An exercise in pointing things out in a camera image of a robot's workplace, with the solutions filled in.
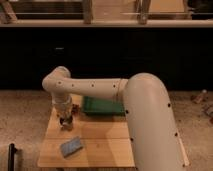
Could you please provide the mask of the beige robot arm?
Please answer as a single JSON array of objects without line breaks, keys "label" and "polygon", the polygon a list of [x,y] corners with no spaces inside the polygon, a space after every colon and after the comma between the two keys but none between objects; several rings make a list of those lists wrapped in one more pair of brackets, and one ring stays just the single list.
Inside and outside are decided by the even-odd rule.
[{"label": "beige robot arm", "polygon": [[75,79],[59,66],[44,77],[42,87],[63,118],[73,94],[121,102],[138,171],[186,171],[171,101],[157,76],[138,73],[128,79]]}]

